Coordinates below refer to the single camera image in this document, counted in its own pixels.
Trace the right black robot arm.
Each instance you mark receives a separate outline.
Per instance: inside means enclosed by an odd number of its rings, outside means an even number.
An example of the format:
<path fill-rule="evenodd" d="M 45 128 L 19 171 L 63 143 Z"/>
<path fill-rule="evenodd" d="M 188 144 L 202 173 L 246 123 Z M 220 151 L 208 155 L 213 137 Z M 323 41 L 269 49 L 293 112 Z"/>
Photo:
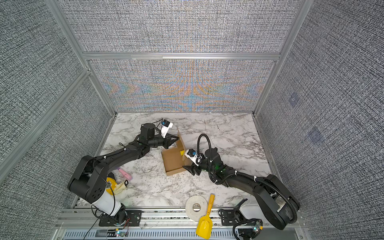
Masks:
<path fill-rule="evenodd" d="M 217 148 L 206 150 L 204 154 L 189 149 L 184 155 L 192 164 L 183 168 L 193 176 L 207 172 L 215 185 L 236 188 L 255 197 L 262 213 L 275 228 L 283 230 L 297 221 L 300 203 L 275 175 L 257 177 L 240 172 L 223 163 Z"/>

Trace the brown cardboard box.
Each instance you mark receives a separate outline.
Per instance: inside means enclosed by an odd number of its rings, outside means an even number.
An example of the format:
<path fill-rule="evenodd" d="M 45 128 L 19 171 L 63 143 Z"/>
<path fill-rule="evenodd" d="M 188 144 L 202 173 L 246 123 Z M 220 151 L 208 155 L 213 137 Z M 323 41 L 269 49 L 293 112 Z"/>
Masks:
<path fill-rule="evenodd" d="M 162 151 L 162 159 L 167 176 L 184 172 L 186 169 L 184 169 L 183 166 L 191 166 L 193 163 L 185 155 L 181 156 L 180 151 L 186 151 L 187 148 L 178 128 L 177 131 L 177 136 L 180 139 L 175 143 L 176 146 L 169 147 L 168 149 Z"/>

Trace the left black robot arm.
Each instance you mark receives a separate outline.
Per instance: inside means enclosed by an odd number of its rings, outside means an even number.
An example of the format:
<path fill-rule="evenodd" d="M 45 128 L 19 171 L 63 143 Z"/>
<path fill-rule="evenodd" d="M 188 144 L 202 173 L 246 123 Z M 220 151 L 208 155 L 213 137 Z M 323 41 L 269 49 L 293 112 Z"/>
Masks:
<path fill-rule="evenodd" d="M 107 182 L 108 175 L 118 167 L 144 157 L 152 148 L 168 149 L 179 139 L 176 135 L 162 134 L 153 123 L 142 124 L 140 134 L 121 149 L 102 156 L 82 157 L 69 180 L 68 190 L 102 212 L 98 219 L 107 219 L 120 226 L 128 219 L 126 207 L 117 200 L 115 190 Z"/>

